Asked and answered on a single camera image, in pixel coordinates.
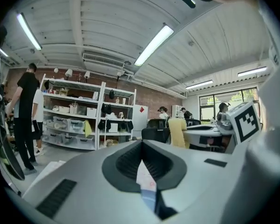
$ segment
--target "ceiling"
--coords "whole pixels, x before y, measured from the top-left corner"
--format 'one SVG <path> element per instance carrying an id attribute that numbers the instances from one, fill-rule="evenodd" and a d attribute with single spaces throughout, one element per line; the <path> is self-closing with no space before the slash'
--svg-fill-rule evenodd
<path id="1" fill-rule="evenodd" d="M 42 50 L 33 49 L 16 15 L 25 18 Z M 139 68 L 134 62 L 166 23 L 174 33 Z M 7 14 L 4 62 L 23 67 L 71 67 L 111 76 L 117 69 L 84 62 L 84 52 L 129 61 L 130 80 L 178 95 L 185 87 L 213 80 L 211 86 L 240 81 L 237 73 L 259 66 L 269 75 L 269 39 L 258 11 L 245 3 L 196 0 L 20 0 Z"/>

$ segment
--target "black pants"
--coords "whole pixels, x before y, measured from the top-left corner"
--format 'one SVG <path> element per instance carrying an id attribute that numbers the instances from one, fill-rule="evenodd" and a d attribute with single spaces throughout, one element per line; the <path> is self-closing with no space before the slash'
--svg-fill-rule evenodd
<path id="1" fill-rule="evenodd" d="M 18 151 L 26 168 L 34 169 L 30 163 L 25 143 L 30 154 L 30 160 L 35 161 L 33 139 L 32 139 L 32 122 L 31 119 L 14 118 L 14 139 Z"/>

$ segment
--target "yellow cloth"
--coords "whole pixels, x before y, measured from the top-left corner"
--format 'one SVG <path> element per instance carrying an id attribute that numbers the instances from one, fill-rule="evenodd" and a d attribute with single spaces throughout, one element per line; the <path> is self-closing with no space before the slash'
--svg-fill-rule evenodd
<path id="1" fill-rule="evenodd" d="M 86 138 L 87 138 L 89 135 L 91 135 L 91 133 L 92 133 L 91 126 L 90 126 L 88 120 L 85 120 L 84 131 L 85 131 L 85 137 L 86 137 Z"/>
<path id="2" fill-rule="evenodd" d="M 170 135 L 171 135 L 171 144 L 177 147 L 189 148 L 189 142 L 185 142 L 183 137 L 183 130 L 187 129 L 186 120 L 184 119 L 169 119 L 168 121 Z"/>

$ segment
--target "window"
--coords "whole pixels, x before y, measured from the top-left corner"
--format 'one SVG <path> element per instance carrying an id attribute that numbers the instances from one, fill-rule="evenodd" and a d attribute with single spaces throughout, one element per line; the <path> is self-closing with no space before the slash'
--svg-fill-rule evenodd
<path id="1" fill-rule="evenodd" d="M 205 124 L 209 123 L 212 117 L 216 119 L 217 113 L 219 112 L 219 105 L 222 102 L 229 103 L 230 106 L 228 108 L 232 109 L 243 102 L 250 101 L 253 101 L 257 115 L 260 117 L 260 106 L 256 88 L 199 97 L 200 120 L 202 124 Z"/>

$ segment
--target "white shelving unit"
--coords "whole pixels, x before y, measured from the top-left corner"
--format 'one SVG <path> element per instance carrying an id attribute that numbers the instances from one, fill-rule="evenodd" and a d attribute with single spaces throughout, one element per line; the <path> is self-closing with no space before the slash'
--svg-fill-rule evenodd
<path id="1" fill-rule="evenodd" d="M 102 116 L 102 104 L 105 105 L 111 105 L 111 107 L 113 108 L 117 108 L 117 109 L 121 109 L 122 111 L 127 111 L 127 114 L 131 114 L 133 112 L 129 112 L 130 109 L 134 108 L 135 102 L 136 102 L 136 89 L 134 90 L 134 92 L 131 91 L 124 91 L 124 90 L 119 90 L 119 89 L 114 89 L 114 88 L 110 88 L 110 87 L 106 87 L 106 83 L 103 82 L 102 84 L 102 96 L 100 96 L 100 100 L 99 100 L 99 110 L 98 110 L 98 123 L 101 120 L 106 120 L 105 117 L 101 117 Z M 109 94 L 110 91 L 113 90 L 114 91 L 114 101 L 116 100 L 117 97 L 122 97 L 122 98 L 126 98 L 126 103 L 127 104 L 116 104 L 115 102 L 105 102 L 105 95 Z M 128 119 L 111 119 L 110 122 L 111 123 L 117 123 L 119 121 L 132 121 L 133 122 L 133 117 L 128 117 Z M 103 136 L 104 137 L 104 146 L 100 147 L 100 137 Z M 106 123 L 105 123 L 105 130 L 99 130 L 98 132 L 98 138 L 97 138 L 97 147 L 98 149 L 104 148 L 106 147 L 106 137 L 108 136 L 129 136 L 129 138 L 131 139 L 133 136 L 133 130 L 129 133 L 129 132 L 117 132 L 117 133 L 108 133 L 108 131 L 106 130 Z"/>
<path id="2" fill-rule="evenodd" d="M 181 111 L 182 106 L 180 105 L 173 105 L 172 106 L 172 117 L 178 118 L 178 117 L 184 117 L 183 112 Z"/>
<path id="3" fill-rule="evenodd" d="M 58 94 L 48 94 L 48 93 L 43 93 L 45 97 L 49 97 L 50 101 L 51 99 L 59 99 L 59 100 L 67 100 L 67 101 L 74 101 L 82 104 L 92 104 L 97 106 L 97 115 L 96 117 L 89 117 L 86 115 L 79 115 L 79 114 L 71 114 L 71 113 L 64 113 L 64 112 L 59 112 L 59 111 L 53 111 L 50 109 L 44 109 L 44 112 L 47 113 L 52 113 L 52 114 L 58 114 L 58 115 L 63 115 L 63 116 L 69 116 L 69 117 L 75 117 L 75 118 L 80 118 L 81 120 L 83 119 L 94 119 L 95 120 L 95 132 L 91 133 L 91 136 L 94 136 L 94 143 L 95 147 L 93 148 L 92 146 L 80 146 L 80 145 L 71 145 L 71 144 L 61 144 L 61 143 L 56 143 L 56 142 L 48 142 L 47 140 L 45 142 L 54 144 L 54 145 L 59 145 L 63 147 L 70 147 L 70 148 L 77 148 L 77 149 L 88 149 L 88 150 L 96 150 L 98 149 L 98 118 L 99 118 L 99 110 L 101 109 L 101 103 L 100 101 L 102 100 L 103 96 L 103 86 L 104 82 L 102 82 L 101 86 L 100 85 L 94 85 L 94 84 L 88 84 L 88 83 L 82 83 L 82 82 L 75 82 L 75 81 L 67 81 L 67 80 L 61 80 L 61 79 L 52 79 L 52 78 L 46 78 L 46 74 L 44 74 L 42 78 L 42 83 L 41 87 L 44 82 L 49 81 L 49 83 L 54 87 L 62 87 L 62 88 L 69 88 L 71 90 L 83 90 L 83 91 L 92 91 L 92 92 L 99 92 L 98 100 L 92 100 L 92 99 L 86 99 L 86 98 L 75 98 L 75 97 L 68 97 L 68 96 L 63 96 L 63 95 L 58 95 Z M 52 127 L 46 127 L 48 130 L 58 130 L 62 133 L 74 133 L 74 132 L 69 132 L 68 130 L 60 130 L 60 129 L 55 129 Z"/>

